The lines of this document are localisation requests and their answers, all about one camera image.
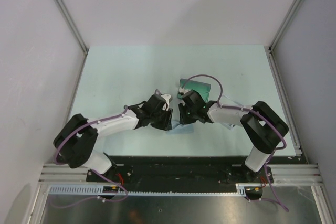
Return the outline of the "light blue cleaning cloth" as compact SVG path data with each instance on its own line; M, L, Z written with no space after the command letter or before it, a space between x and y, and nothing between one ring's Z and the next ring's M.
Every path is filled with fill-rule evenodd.
M192 134L194 132L192 124L183 125L179 121L172 121L171 126L172 128L166 132L167 134Z

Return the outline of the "grey glasses case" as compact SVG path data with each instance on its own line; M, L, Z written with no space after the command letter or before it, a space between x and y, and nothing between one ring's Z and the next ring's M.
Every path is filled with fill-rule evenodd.
M180 79L179 89L183 88L184 90L195 90L201 95L202 99L205 102L208 102L209 93L211 91L210 84L204 83L204 82L193 81L193 80L190 80L188 82L186 81L187 81L186 79Z

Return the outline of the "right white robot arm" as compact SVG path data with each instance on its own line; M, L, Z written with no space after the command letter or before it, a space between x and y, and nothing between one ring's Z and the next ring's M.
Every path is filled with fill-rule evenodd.
M261 168L271 159L289 132L288 125L265 102L258 101L252 106L221 105L218 101L205 102L201 95L192 89L179 88L182 102L178 105L180 124L220 123L242 127L250 138L253 147L245 159L242 169L243 179L254 183L261 177Z

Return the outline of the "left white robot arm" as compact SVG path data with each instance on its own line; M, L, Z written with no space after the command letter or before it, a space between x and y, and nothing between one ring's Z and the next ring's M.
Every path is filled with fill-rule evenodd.
M106 136L147 126L171 130L171 101L170 94L156 90L148 100L126 105L119 114L92 121L81 113L72 116L53 141L54 163L66 164L72 169L83 166L98 172L103 181L112 181L116 175L112 160L104 152L94 150L95 144Z

